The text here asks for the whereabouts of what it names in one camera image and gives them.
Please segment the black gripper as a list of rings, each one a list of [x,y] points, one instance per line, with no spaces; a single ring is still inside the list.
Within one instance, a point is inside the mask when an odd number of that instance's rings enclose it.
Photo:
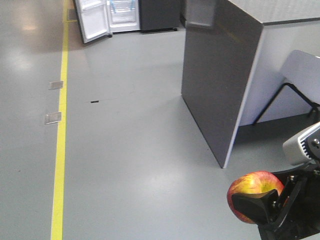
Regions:
[[[284,184],[280,197],[275,189],[263,193],[233,193],[234,215],[244,223],[259,225],[262,240],[302,240],[318,234],[320,168],[296,167],[273,174]]]

